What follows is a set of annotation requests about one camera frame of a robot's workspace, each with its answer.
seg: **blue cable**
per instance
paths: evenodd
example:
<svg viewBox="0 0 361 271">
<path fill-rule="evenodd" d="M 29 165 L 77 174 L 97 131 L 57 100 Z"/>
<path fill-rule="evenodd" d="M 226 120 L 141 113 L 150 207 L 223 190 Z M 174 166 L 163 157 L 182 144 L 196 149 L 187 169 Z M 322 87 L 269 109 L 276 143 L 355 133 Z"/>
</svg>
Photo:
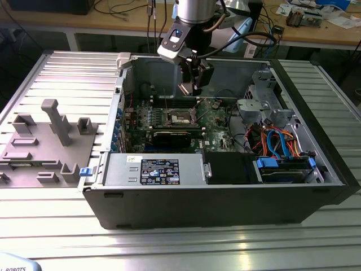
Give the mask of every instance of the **blue cable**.
<svg viewBox="0 0 361 271">
<path fill-rule="evenodd" d="M 278 159 L 281 159 L 281 156 L 274 151 L 274 149 L 272 148 L 271 146 L 271 136 L 274 132 L 277 132 L 279 133 L 280 135 L 280 139 L 281 139 L 281 145 L 282 145 L 282 150 L 283 150 L 283 153 L 286 157 L 290 158 L 291 157 L 291 154 L 289 153 L 288 149 L 287 149 L 287 146 L 286 146 L 286 140 L 284 139 L 283 137 L 283 134 L 280 132 L 280 131 L 277 131 L 277 130 L 271 130 L 269 133 L 268 133 L 268 136 L 267 136 L 267 146 L 268 146 L 268 149 L 271 151 L 271 153 L 273 153 L 275 156 L 277 156 Z"/>
</svg>

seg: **gray 3d printed part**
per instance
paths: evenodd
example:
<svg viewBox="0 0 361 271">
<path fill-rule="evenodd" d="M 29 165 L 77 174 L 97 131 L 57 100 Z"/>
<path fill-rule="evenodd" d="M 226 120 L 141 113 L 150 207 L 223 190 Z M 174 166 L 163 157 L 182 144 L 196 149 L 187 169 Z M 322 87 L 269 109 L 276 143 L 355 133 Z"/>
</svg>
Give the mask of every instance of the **gray 3d printed part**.
<svg viewBox="0 0 361 271">
<path fill-rule="evenodd" d="M 60 160 L 49 163 L 42 163 L 42 165 L 45 169 L 61 169 L 61 167 L 63 166 Z"/>
<path fill-rule="evenodd" d="M 22 115 L 18 114 L 15 118 L 12 126 L 15 128 L 19 136 L 21 137 L 28 137 L 31 136 L 31 131 L 29 130 L 28 126 L 36 125 L 33 118 L 30 115 Z"/>
<path fill-rule="evenodd" d="M 88 134 L 94 134 L 96 132 L 89 117 L 80 117 L 77 126 L 79 134 L 83 136 Z"/>
<path fill-rule="evenodd" d="M 34 137 L 23 137 L 23 138 L 14 138 L 11 141 L 13 146 L 35 146 L 39 144 L 39 141 Z"/>
<path fill-rule="evenodd" d="M 92 123 L 94 130 L 98 128 L 97 124 Z M 89 161 L 91 149 L 95 134 L 80 135 L 77 123 L 70 123 L 69 137 L 72 144 L 69 147 L 64 147 L 58 136 L 53 133 L 49 123 L 38 123 L 37 125 L 29 126 L 32 136 L 39 141 L 38 145 L 34 146 L 14 146 L 11 141 L 14 138 L 19 138 L 15 132 L 6 148 L 3 155 L 7 152 L 30 152 L 32 154 L 31 160 L 0 160 L 0 172 L 4 172 L 10 178 L 9 183 L 0 182 L 0 187 L 75 187 L 77 183 L 67 182 L 63 175 L 60 174 L 61 167 L 64 163 L 72 167 L 78 164 L 79 168 L 86 167 Z M 55 183 L 40 183 L 36 177 L 38 172 L 45 171 L 55 172 L 59 182 Z"/>
<path fill-rule="evenodd" d="M 59 178 L 55 172 L 38 172 L 36 179 L 41 183 L 47 182 L 59 182 Z"/>
<path fill-rule="evenodd" d="M 8 160 L 30 160 L 32 154 L 30 152 L 5 152 L 2 158 Z"/>
<path fill-rule="evenodd" d="M 0 182 L 8 183 L 10 178 L 3 172 L 0 172 Z"/>
<path fill-rule="evenodd" d="M 61 116 L 56 109 L 58 107 L 58 101 L 55 99 L 45 99 L 41 104 L 41 110 L 46 112 L 52 124 L 52 128 L 58 135 L 59 140 L 63 146 L 69 146 L 71 139 L 68 135 L 67 127 L 63 123 Z"/>
<path fill-rule="evenodd" d="M 63 176 L 66 182 L 75 182 L 78 183 L 80 180 L 80 168 L 78 164 L 75 164 L 73 170 L 70 171 L 67 164 L 64 164 L 61 168 L 60 174 Z"/>
</svg>

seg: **blue latch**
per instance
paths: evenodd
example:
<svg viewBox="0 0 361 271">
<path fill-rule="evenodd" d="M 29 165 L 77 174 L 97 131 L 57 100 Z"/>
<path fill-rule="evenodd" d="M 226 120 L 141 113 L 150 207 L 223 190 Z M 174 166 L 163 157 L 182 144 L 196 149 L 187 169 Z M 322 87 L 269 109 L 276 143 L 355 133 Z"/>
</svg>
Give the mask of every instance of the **blue latch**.
<svg viewBox="0 0 361 271">
<path fill-rule="evenodd" d="M 93 176 L 93 169 L 92 168 L 81 168 L 79 176 L 80 177 L 91 177 L 91 176 Z"/>
<path fill-rule="evenodd" d="M 315 161 L 315 159 L 309 158 L 309 163 L 310 163 L 310 165 L 311 165 L 312 168 L 315 168 L 315 167 L 316 167 L 316 161 Z"/>
<path fill-rule="evenodd" d="M 259 158 L 257 166 L 258 168 L 278 168 L 278 163 L 275 158 Z"/>
</svg>

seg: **white label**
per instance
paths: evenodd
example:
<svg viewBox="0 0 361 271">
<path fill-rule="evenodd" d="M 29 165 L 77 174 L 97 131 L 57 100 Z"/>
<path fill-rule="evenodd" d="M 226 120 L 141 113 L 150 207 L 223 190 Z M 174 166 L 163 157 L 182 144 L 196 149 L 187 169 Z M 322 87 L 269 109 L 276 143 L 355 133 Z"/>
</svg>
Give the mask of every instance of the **white label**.
<svg viewBox="0 0 361 271">
<path fill-rule="evenodd" d="M 142 156 L 127 156 L 126 162 L 127 163 L 141 163 L 143 160 Z"/>
</svg>

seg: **black cover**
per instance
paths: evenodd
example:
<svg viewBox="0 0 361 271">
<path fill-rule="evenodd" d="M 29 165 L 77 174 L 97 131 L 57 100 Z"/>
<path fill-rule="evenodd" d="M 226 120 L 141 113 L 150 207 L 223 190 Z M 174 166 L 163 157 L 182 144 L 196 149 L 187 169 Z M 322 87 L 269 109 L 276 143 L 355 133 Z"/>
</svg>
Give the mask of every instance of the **black cover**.
<svg viewBox="0 0 361 271">
<path fill-rule="evenodd" d="M 206 152 L 204 160 L 210 164 L 209 185 L 249 185 L 258 183 L 254 170 L 255 156 L 240 152 Z"/>
</svg>

